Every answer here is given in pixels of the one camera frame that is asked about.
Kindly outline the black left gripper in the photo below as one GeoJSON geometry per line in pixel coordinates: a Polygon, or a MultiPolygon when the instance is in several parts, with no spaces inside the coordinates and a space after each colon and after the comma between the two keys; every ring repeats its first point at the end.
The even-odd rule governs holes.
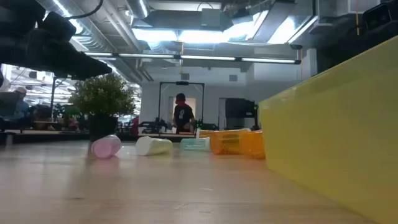
{"type": "Polygon", "coordinates": [[[0,63],[69,73],[75,80],[112,72],[106,63],[78,52],[71,44],[41,29],[34,29],[26,35],[0,33],[0,63]]]}

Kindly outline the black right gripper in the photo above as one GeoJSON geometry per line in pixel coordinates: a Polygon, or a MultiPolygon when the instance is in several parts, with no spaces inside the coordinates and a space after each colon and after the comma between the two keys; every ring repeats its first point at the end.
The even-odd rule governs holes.
{"type": "Polygon", "coordinates": [[[317,46],[321,73],[398,35],[398,16],[360,16],[333,29],[317,46]]]}

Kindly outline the pink medicine bottle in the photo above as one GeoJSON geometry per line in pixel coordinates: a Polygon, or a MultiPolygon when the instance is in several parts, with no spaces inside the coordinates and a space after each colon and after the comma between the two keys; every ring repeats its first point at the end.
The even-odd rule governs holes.
{"type": "Polygon", "coordinates": [[[90,151],[97,158],[108,159],[115,156],[121,148],[121,140],[116,135],[108,135],[93,142],[90,151]]]}

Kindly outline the yellow medicine bottle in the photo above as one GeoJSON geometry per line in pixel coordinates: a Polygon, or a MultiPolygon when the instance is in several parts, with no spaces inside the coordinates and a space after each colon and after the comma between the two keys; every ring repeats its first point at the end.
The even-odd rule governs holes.
{"type": "Polygon", "coordinates": [[[136,142],[136,154],[139,156],[154,156],[168,154],[173,149],[173,143],[168,139],[141,137],[136,142]]]}

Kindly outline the teal medicine bottle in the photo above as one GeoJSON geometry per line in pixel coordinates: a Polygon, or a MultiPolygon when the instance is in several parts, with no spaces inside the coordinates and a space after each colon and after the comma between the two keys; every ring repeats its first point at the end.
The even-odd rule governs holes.
{"type": "Polygon", "coordinates": [[[182,139],[180,148],[183,151],[205,151],[210,152],[210,138],[182,139]]]}

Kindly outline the orange medicine bottle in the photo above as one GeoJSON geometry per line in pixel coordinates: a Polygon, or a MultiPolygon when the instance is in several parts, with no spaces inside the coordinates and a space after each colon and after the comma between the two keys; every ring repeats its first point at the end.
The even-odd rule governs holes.
{"type": "Polygon", "coordinates": [[[239,146],[241,152],[251,159],[266,158],[262,130],[250,131],[240,135],[239,146]]]}
{"type": "Polygon", "coordinates": [[[248,132],[248,129],[227,131],[201,130],[200,137],[210,139],[210,151],[215,155],[240,155],[243,154],[240,139],[248,132]]]}

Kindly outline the yellow plastic bin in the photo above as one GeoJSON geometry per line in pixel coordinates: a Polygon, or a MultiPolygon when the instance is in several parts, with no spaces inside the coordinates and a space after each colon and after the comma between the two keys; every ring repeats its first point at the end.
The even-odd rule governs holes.
{"type": "Polygon", "coordinates": [[[398,224],[398,36],[260,105],[267,165],[398,224]]]}

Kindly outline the green plant in black pot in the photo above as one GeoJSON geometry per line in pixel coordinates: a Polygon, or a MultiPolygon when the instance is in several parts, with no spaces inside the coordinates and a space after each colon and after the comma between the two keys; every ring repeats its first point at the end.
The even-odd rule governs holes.
{"type": "Polygon", "coordinates": [[[118,116],[134,112],[134,92],[119,75],[107,74],[75,83],[68,101],[88,117],[90,142],[116,133],[118,116]]]}

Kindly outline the person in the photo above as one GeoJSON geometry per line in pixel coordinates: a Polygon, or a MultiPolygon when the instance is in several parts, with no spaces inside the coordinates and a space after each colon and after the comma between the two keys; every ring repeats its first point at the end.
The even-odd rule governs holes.
{"type": "Polygon", "coordinates": [[[173,123],[176,133],[193,133],[195,130],[195,117],[191,106],[186,104],[186,97],[179,93],[175,99],[173,123]]]}
{"type": "Polygon", "coordinates": [[[24,98],[27,94],[27,90],[25,88],[18,87],[14,90],[14,93],[17,93],[19,98],[11,120],[16,121],[25,118],[28,115],[29,104],[24,101],[24,98]]]}

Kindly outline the grey monitor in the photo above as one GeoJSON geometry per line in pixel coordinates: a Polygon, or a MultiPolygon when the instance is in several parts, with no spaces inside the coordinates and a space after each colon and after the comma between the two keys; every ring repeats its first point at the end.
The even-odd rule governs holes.
{"type": "Polygon", "coordinates": [[[14,116],[18,100],[18,93],[0,92],[0,117],[14,116]]]}

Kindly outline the long ceiling light strip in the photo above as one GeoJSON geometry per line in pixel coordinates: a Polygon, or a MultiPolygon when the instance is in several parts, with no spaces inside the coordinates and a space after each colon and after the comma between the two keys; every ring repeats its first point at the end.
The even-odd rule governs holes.
{"type": "Polygon", "coordinates": [[[301,64],[297,59],[280,58],[251,58],[251,57],[226,57],[208,55],[175,55],[175,54],[127,54],[107,52],[85,52],[90,57],[114,57],[114,58],[149,58],[149,59],[175,59],[175,60],[215,60],[224,62],[247,62],[247,63],[276,63],[276,64],[301,64]]]}

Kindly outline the black cabinet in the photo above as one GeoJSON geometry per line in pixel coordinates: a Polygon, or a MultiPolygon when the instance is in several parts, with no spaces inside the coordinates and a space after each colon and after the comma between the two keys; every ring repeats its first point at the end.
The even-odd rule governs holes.
{"type": "Polygon", "coordinates": [[[225,101],[226,129],[259,130],[258,105],[252,100],[227,98],[225,101]]]}

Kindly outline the black gantry frame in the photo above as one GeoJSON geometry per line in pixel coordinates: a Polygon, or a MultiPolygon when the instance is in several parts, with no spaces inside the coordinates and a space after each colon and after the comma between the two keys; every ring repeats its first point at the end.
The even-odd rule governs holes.
{"type": "MultiPolygon", "coordinates": [[[[189,86],[189,85],[201,85],[202,86],[202,100],[204,100],[204,91],[205,91],[205,84],[204,83],[190,83],[190,82],[185,82],[185,81],[179,81],[179,82],[160,82],[159,83],[159,102],[158,102],[158,118],[161,120],[161,104],[162,104],[162,85],[163,84],[175,84],[175,85],[181,85],[181,86],[189,86]]],[[[173,123],[173,115],[174,115],[174,110],[172,114],[172,126],[174,126],[173,123]]],[[[195,130],[193,133],[180,133],[180,134],[196,134],[197,133],[197,121],[195,120],[195,130]]]]}

